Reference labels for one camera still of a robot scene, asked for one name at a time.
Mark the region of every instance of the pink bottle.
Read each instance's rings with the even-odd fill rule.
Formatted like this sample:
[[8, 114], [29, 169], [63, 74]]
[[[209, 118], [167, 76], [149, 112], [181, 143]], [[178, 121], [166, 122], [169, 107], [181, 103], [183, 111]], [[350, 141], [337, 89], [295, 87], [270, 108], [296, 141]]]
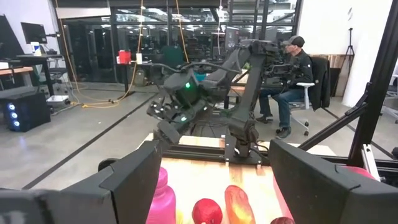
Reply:
[[175, 194], [167, 185], [167, 171], [161, 167], [146, 224], [175, 224]]

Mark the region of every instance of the office chair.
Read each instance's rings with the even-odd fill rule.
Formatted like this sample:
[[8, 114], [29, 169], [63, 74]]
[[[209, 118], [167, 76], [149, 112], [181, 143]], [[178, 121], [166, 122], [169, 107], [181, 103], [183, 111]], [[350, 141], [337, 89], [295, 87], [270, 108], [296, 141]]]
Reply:
[[[320, 74], [318, 74], [318, 69], [322, 66], [325, 66], [325, 63], [327, 63], [327, 60], [324, 58], [316, 58], [312, 57], [312, 74], [314, 77], [314, 80], [317, 79], [317, 77], [320, 77]], [[305, 128], [304, 135], [308, 136], [309, 135], [309, 126], [310, 123], [308, 122], [308, 119], [298, 119], [295, 116], [293, 116], [292, 112], [295, 110], [309, 110], [311, 108], [311, 103], [310, 103], [310, 98], [308, 96], [308, 90], [310, 87], [315, 86], [315, 83], [297, 83], [298, 86], [301, 86], [304, 88], [304, 99], [298, 100], [297, 102], [291, 102], [289, 103], [290, 106], [290, 118], [298, 122], [301, 126]]]
[[[392, 79], [395, 80], [398, 78], [398, 75], [393, 74]], [[395, 124], [398, 124], [398, 110], [394, 110], [385, 105], [386, 100], [398, 100], [398, 88], [395, 85], [389, 85], [386, 93], [386, 97], [384, 99], [383, 107], [381, 108], [381, 115], [384, 113], [395, 118]]]

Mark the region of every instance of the wooden table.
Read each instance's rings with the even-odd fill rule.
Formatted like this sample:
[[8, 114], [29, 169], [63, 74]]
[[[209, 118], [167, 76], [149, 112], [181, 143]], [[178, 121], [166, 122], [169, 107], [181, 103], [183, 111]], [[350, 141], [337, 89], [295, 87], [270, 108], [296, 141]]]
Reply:
[[[152, 134], [145, 141], [152, 140]], [[218, 138], [183, 136], [180, 144], [221, 147]], [[328, 146], [315, 146], [312, 154], [335, 156]], [[192, 208], [202, 198], [213, 199], [223, 210], [224, 224], [228, 224], [225, 212], [224, 191], [229, 185], [241, 187], [249, 197], [256, 223], [268, 224], [282, 216], [274, 189], [274, 175], [270, 167], [256, 169], [255, 166], [226, 166], [218, 162], [162, 159], [162, 167], [169, 173], [169, 185], [177, 197], [177, 209], [183, 213], [183, 223], [192, 224]]]
[[32, 67], [22, 67], [22, 68], [16, 68], [13, 70], [11, 69], [5, 69], [5, 70], [0, 70], [0, 77], [1, 76], [10, 76], [13, 74], [14, 75], [22, 75], [24, 79], [24, 84], [25, 86], [23, 87], [18, 87], [18, 88], [11, 88], [9, 90], [4, 90], [4, 87], [2, 85], [2, 81], [0, 80], [0, 98], [7, 98], [12, 95], [18, 95], [21, 93], [26, 93], [29, 91], [34, 91], [34, 87], [32, 86], [32, 80], [30, 79], [30, 74], [29, 72], [33, 71]]

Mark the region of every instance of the wooden board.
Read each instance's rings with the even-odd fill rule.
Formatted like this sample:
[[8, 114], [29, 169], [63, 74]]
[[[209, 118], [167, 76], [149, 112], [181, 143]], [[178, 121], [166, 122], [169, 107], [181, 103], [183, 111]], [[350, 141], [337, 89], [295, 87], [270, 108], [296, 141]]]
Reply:
[[[152, 134], [145, 141], [152, 140]], [[223, 147], [223, 140], [183, 136], [180, 144], [194, 146]], [[315, 146], [313, 153], [334, 155], [327, 146]], [[174, 189], [177, 198], [177, 209], [183, 213], [183, 223], [193, 224], [192, 208], [202, 198], [210, 198], [223, 210], [223, 222], [228, 224], [225, 212], [224, 191], [229, 185], [244, 189], [249, 197], [256, 223], [268, 224], [282, 216], [274, 190], [272, 169], [254, 166], [226, 166], [219, 162], [189, 161], [182, 159], [162, 159], [162, 167], [169, 173], [169, 185]]]
[[[14, 73], [24, 73], [24, 72], [31, 72], [33, 71], [32, 67], [23, 67], [23, 68], [16, 68], [14, 69]], [[11, 75], [12, 74], [12, 70], [11, 69], [7, 69], [7, 70], [0, 70], [0, 75]]]

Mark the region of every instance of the blue led light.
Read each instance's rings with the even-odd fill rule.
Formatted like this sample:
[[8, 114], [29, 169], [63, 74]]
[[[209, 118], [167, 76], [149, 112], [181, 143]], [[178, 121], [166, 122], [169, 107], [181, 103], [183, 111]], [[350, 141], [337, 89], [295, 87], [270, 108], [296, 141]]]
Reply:
[[12, 103], [8, 104], [8, 109], [15, 110], [15, 106]]

